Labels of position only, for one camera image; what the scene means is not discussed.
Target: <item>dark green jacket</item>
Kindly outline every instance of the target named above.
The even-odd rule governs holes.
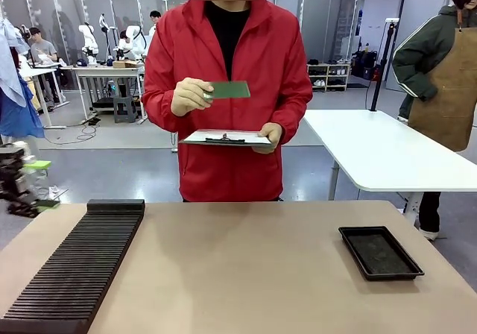
[[[475,10],[463,11],[462,27],[477,27]],[[418,28],[394,52],[393,69],[399,85],[408,93],[399,109],[399,116],[408,119],[413,99],[423,101],[437,94],[427,77],[454,45],[457,8],[442,7],[439,14]]]

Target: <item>jacket sleeve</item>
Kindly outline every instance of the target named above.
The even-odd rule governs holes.
[[[437,36],[440,32],[438,17],[418,28],[394,52],[393,70],[399,85],[413,97],[427,101],[437,94],[437,88],[418,65],[428,56],[437,53]]]
[[[174,79],[174,44],[166,29],[168,14],[158,22],[145,63],[145,93],[142,102],[149,120],[172,133],[186,132],[189,117],[175,116],[171,112]]]
[[[283,134],[280,144],[286,144],[293,138],[300,120],[305,115],[306,104],[312,97],[312,82],[306,68],[300,26],[296,20],[295,37],[286,58],[277,108],[271,117],[271,122],[282,126]]]

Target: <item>black tray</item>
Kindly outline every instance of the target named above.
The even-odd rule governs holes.
[[[343,241],[367,280],[413,280],[419,265],[385,227],[339,227]]]

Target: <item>green card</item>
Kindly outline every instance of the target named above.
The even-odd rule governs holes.
[[[250,98],[247,82],[210,82],[211,92],[204,92],[207,99]]]

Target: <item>clipboard clip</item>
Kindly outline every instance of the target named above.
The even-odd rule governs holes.
[[[206,138],[206,142],[209,144],[245,144],[245,139],[231,140],[227,137],[227,133],[224,133],[221,139]]]

